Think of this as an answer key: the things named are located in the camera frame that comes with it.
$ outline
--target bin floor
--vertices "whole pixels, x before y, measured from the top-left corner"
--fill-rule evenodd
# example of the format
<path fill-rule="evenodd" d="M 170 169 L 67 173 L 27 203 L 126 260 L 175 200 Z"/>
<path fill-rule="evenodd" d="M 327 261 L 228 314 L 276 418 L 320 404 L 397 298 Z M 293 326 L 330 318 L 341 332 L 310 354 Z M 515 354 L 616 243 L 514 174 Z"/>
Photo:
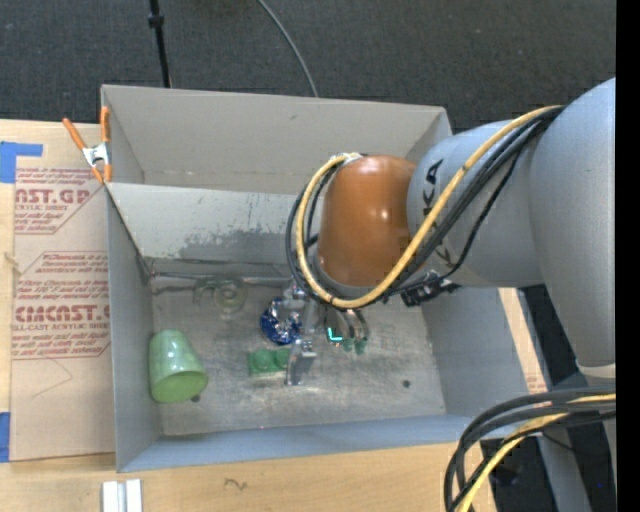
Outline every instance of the bin floor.
<path fill-rule="evenodd" d="M 319 329 L 304 382 L 286 386 L 284 372 L 252 376 L 248 364 L 250 352 L 278 348 L 262 335 L 259 319 L 280 289 L 248 285 L 243 308 L 228 314 L 209 290 L 194 301 L 193 283 L 152 282 L 155 331 L 182 330 L 209 374 L 197 401 L 160 406 L 165 435 L 445 413 L 420 308 L 392 298 L 363 309 L 371 333 L 360 355 L 330 344 Z"/>

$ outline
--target orange clip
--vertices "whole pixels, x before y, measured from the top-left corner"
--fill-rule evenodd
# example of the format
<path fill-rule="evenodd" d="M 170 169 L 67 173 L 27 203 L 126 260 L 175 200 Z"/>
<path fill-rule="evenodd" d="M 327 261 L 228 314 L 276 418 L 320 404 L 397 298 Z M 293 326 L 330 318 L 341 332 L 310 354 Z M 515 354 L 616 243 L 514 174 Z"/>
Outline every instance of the orange clip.
<path fill-rule="evenodd" d="M 100 132 L 102 142 L 109 144 L 111 142 L 111 126 L 109 125 L 109 108 L 103 106 L 100 110 Z M 104 162 L 104 179 L 105 181 L 111 181 L 112 167 L 109 160 Z"/>
<path fill-rule="evenodd" d="M 111 181 L 112 175 L 112 167 L 111 162 L 109 161 L 109 144 L 111 142 L 111 128 L 109 126 L 109 109 L 107 107 L 102 107 L 100 111 L 100 138 L 102 142 L 93 148 L 87 147 L 82 136 L 73 125 L 73 123 L 68 119 L 62 119 L 62 124 L 65 126 L 69 135 L 73 139 L 73 142 L 78 147 L 85 159 L 91 166 L 91 172 L 96 177 L 96 179 L 100 182 L 100 184 L 104 184 L 105 181 Z M 104 176 L 100 174 L 100 171 L 96 167 L 96 161 L 103 160 L 104 161 Z"/>

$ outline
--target blue tape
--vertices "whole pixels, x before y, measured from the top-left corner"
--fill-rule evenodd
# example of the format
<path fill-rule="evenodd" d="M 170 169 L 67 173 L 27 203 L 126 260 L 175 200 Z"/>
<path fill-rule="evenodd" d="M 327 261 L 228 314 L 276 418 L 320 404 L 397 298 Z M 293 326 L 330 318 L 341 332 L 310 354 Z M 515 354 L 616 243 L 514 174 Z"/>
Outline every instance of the blue tape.
<path fill-rule="evenodd" d="M 9 462 L 9 413 L 0 412 L 0 462 Z"/>
<path fill-rule="evenodd" d="M 17 158 L 42 156 L 42 148 L 42 144 L 0 142 L 0 183 L 15 183 Z"/>

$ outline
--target black floor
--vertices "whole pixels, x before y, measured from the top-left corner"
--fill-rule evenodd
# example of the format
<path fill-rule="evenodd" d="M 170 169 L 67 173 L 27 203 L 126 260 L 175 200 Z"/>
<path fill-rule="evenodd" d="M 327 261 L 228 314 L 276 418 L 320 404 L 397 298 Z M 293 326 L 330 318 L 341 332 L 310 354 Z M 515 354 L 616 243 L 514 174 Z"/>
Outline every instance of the black floor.
<path fill-rule="evenodd" d="M 459 132 L 616 75 L 612 0 L 266 1 L 160 0 L 172 86 L 438 105 Z M 146 0 L 0 0 L 0 118 L 96 122 L 101 84 L 162 87 L 149 12 Z M 551 366 L 570 374 L 544 290 L 528 297 Z M 510 491 L 496 488 L 501 511 L 545 503 L 534 448 Z"/>

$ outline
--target blue object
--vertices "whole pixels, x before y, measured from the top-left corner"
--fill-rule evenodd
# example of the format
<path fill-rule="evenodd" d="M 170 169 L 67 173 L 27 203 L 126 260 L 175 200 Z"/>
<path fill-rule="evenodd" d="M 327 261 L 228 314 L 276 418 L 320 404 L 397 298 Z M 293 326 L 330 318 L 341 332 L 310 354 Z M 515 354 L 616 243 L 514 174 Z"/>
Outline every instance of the blue object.
<path fill-rule="evenodd" d="M 331 327 L 327 327 L 327 338 L 331 343 L 341 343 L 344 341 L 342 336 L 333 334 L 333 329 Z"/>
<path fill-rule="evenodd" d="M 16 182 L 18 156 L 42 156 L 42 144 L 0 142 L 0 183 Z"/>
<path fill-rule="evenodd" d="M 0 412 L 0 462 L 9 462 L 9 413 Z"/>
<path fill-rule="evenodd" d="M 300 339 L 302 323 L 291 314 L 284 322 L 278 319 L 278 308 L 282 305 L 282 299 L 276 297 L 271 305 L 260 316 L 260 328 L 269 341 L 276 345 L 290 345 Z"/>

